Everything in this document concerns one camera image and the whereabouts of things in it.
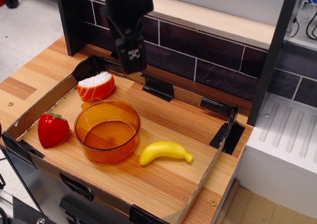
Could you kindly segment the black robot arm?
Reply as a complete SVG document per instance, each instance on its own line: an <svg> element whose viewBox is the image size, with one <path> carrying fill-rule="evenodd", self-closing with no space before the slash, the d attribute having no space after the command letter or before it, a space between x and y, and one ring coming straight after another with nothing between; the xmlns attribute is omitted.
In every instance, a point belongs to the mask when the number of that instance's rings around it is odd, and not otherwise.
<svg viewBox="0 0 317 224"><path fill-rule="evenodd" d="M143 16L154 10L153 0L105 0L106 17L124 73L146 69L146 48L142 35Z"/></svg>

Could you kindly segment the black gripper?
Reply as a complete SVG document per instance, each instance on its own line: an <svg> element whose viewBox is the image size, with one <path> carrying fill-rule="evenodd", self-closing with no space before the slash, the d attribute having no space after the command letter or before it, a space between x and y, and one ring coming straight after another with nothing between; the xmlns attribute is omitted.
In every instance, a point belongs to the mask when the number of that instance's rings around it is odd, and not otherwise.
<svg viewBox="0 0 317 224"><path fill-rule="evenodd" d="M151 0L107 0L102 9L125 74L147 67L141 18L153 10Z"/></svg>

